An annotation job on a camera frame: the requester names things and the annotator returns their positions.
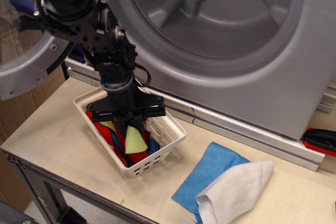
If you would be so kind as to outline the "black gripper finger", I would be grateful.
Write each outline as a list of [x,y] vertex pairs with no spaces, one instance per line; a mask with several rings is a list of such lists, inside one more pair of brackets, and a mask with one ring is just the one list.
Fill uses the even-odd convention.
[[127,135],[128,124],[121,121],[114,121],[113,124],[119,140],[125,140]]
[[140,135],[142,137],[144,136],[144,125],[143,125],[143,120],[141,116],[134,116],[129,121],[129,126],[136,128],[139,131]]

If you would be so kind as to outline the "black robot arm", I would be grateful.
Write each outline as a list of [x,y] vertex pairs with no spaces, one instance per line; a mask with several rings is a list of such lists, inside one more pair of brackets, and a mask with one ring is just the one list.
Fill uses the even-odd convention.
[[144,132],[144,121],[164,116],[164,99],[141,91],[135,45],[106,0],[36,0],[38,19],[53,36],[81,47],[107,96],[87,105],[94,122],[111,121],[122,135]]

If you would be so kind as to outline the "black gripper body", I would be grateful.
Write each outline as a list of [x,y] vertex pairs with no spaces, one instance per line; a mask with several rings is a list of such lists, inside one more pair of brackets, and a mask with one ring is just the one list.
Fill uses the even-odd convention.
[[164,98],[141,90],[150,82],[150,77],[145,83],[140,83],[134,77],[125,80],[101,79],[101,87],[107,96],[87,104],[86,109],[92,113],[94,122],[141,125],[148,118],[165,116]]

